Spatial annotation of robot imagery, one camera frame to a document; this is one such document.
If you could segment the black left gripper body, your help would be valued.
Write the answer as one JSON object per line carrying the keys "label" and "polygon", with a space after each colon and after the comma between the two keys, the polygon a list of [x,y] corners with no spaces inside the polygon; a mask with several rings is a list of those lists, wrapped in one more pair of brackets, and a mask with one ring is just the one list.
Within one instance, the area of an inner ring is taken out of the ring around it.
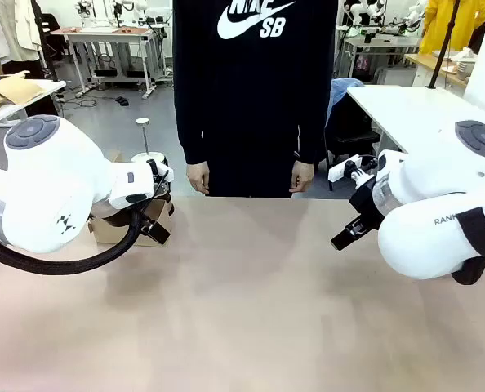
{"label": "black left gripper body", "polygon": [[112,216],[104,217],[103,220],[113,227],[129,226],[132,220],[132,211],[131,209],[122,209]]}

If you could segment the person's left hand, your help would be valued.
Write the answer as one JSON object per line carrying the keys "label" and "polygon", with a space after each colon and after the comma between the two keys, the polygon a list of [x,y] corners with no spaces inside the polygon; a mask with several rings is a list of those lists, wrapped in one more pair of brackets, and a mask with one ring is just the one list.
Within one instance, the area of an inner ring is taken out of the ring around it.
{"label": "person's left hand", "polygon": [[314,165],[295,161],[291,173],[292,194],[305,192],[314,178]]}

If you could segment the person's right hand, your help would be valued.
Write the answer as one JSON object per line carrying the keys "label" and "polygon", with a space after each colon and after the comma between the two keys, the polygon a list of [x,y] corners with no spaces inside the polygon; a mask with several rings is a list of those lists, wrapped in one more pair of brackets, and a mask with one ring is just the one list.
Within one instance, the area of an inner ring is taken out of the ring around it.
{"label": "person's right hand", "polygon": [[192,188],[201,193],[209,194],[209,175],[210,170],[207,162],[188,164],[186,175]]}

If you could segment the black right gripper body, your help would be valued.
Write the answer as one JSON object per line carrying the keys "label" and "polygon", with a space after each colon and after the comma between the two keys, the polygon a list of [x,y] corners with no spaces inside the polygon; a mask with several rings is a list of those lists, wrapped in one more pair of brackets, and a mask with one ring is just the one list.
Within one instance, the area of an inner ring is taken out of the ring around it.
{"label": "black right gripper body", "polygon": [[349,203],[359,214],[352,223],[352,227],[359,232],[368,232],[372,229],[378,230],[385,216],[378,210],[373,200],[373,189],[375,179],[369,179],[360,185],[352,195]]}

